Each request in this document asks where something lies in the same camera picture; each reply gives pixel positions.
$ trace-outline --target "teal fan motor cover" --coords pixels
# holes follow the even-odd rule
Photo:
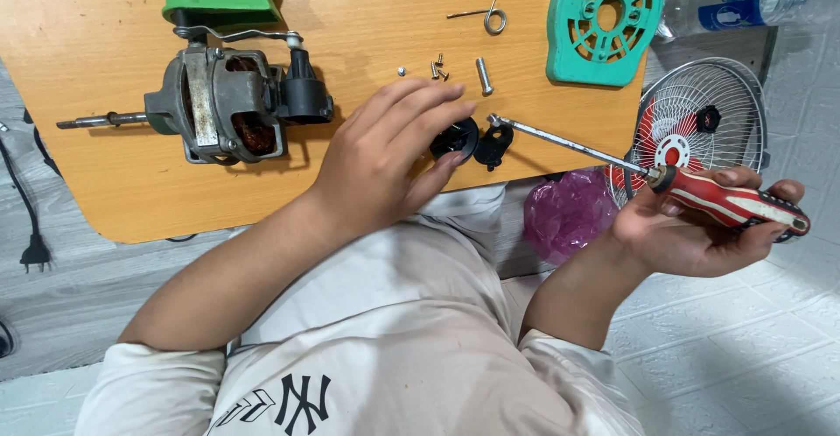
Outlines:
[[[551,0],[546,75],[561,82],[628,85],[654,38],[662,4],[663,0]],[[615,27],[599,23],[603,6],[616,15]]]

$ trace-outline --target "hand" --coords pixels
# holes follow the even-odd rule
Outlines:
[[[413,214],[464,159],[450,152],[415,179],[408,176],[440,132],[476,111],[475,102],[455,102],[463,94],[462,84],[422,78],[380,88],[335,132],[318,178],[301,198],[348,240]]]
[[[761,177],[746,167],[695,174],[722,186],[761,186]],[[805,194],[805,187],[796,181],[782,180],[769,192],[795,204]],[[677,201],[657,196],[645,186],[618,214],[612,234],[648,272],[714,277],[767,257],[773,241],[787,227],[768,222],[738,235],[712,226],[714,220],[703,216],[706,213],[684,211]]]

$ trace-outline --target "pink plastic bag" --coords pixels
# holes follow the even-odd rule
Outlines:
[[[572,170],[528,194],[524,235],[543,260],[560,265],[613,224],[616,214],[604,174]]]

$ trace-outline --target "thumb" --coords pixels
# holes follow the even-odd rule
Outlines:
[[[434,166],[415,178],[406,194],[406,214],[414,214],[444,189],[455,169],[464,162],[465,155],[451,151],[439,158]]]
[[[748,227],[738,236],[737,241],[718,248],[722,257],[712,258],[715,259],[713,263],[717,262],[721,267],[721,274],[728,274],[765,259],[770,254],[773,241],[781,236],[785,229],[787,227],[778,222]]]

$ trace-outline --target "wooden table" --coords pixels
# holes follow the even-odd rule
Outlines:
[[[491,0],[282,0],[288,26],[306,38],[337,115],[330,125],[289,129],[290,155],[230,168],[192,165],[180,137],[145,125],[58,130],[59,120],[143,110],[165,66],[185,44],[161,17],[164,0],[0,0],[0,56],[64,174],[82,212],[103,236],[138,243],[257,222],[314,180],[335,127],[396,69],[429,76],[444,53],[449,83],[465,83],[490,112],[526,121],[612,154],[633,137],[644,63],[627,87],[552,84],[544,74],[549,0],[497,0],[507,28],[489,36],[483,17],[446,20]],[[285,44],[253,39],[272,63],[288,63]],[[487,61],[496,92],[480,95],[476,58]],[[462,189],[595,161],[517,135],[494,172],[477,162],[447,186]]]

